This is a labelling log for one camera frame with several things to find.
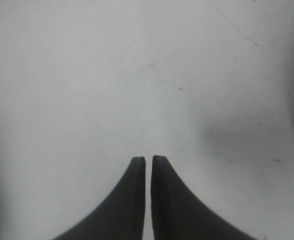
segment black object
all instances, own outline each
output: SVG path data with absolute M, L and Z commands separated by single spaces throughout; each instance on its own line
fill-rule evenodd
M 164 156 L 152 160 L 151 215 L 155 240 L 254 240 L 198 200 Z
M 134 157 L 109 196 L 55 240 L 141 240 L 145 216 L 143 157 Z

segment white floor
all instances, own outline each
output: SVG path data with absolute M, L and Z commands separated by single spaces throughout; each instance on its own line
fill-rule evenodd
M 0 0 L 0 240 L 64 232 L 131 157 L 150 186 L 154 154 L 294 240 L 294 0 Z

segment white surface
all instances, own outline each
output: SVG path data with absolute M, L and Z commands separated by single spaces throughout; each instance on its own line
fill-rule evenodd
M 0 240 L 64 232 L 131 157 L 148 187 L 154 154 L 294 240 L 294 0 L 0 0 Z

